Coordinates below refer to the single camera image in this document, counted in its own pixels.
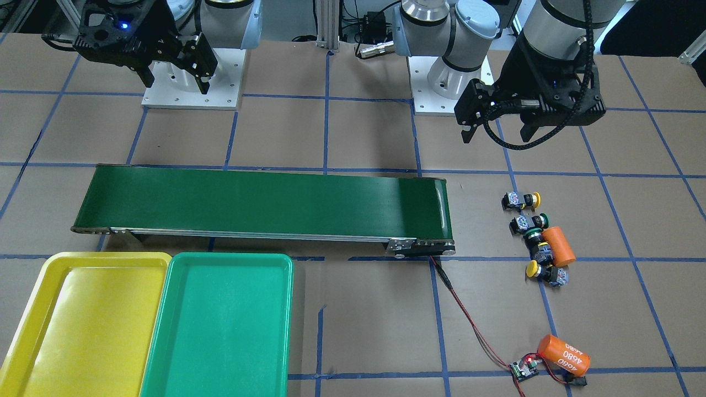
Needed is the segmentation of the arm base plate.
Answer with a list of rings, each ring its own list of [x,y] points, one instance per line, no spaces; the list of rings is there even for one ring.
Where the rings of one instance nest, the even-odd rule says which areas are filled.
[[[411,56],[408,66],[414,112],[422,116],[454,116],[454,106],[470,80],[494,83],[488,58],[469,73],[449,68],[439,56]]]
[[[185,70],[156,61],[152,66],[156,80],[146,89],[141,105],[154,109],[237,110],[248,51],[216,48],[214,52],[218,65],[206,94],[201,93],[196,78]]]

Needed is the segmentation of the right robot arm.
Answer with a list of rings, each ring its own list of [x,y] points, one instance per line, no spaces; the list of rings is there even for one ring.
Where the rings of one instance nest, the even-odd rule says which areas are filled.
[[[221,71],[217,49],[258,47],[260,1],[189,1],[181,18],[175,9],[167,1],[87,1],[72,48],[88,61],[128,68],[146,88],[156,80],[151,65],[168,63],[206,94]]]

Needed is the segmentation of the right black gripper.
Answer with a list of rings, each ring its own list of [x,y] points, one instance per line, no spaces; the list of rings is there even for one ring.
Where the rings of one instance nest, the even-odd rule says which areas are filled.
[[[153,61],[194,76],[207,94],[218,60],[205,34],[180,35],[167,1],[86,1],[73,48],[89,61],[126,66],[146,88],[156,78]]]

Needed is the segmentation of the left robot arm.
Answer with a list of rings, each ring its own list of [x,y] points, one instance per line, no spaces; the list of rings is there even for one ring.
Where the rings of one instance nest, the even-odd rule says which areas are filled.
[[[485,1],[401,1],[394,7],[393,41],[401,56],[434,56],[430,83],[456,101],[464,143],[482,127],[510,150],[533,148],[567,126],[605,116],[595,40],[621,1],[537,1],[499,77],[478,76],[501,16]]]

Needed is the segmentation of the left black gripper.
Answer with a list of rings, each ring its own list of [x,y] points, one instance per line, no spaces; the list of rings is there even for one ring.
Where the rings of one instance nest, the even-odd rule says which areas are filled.
[[[457,123],[462,124],[462,142],[470,143],[491,103],[500,104],[501,110],[489,120],[520,115],[524,123],[520,137],[524,143],[530,143],[540,128],[560,124],[579,98],[578,73],[585,71],[587,50],[588,45],[583,43],[578,54],[569,60],[554,60],[535,50],[521,34],[495,83],[484,85],[479,79],[472,79],[454,106]]]

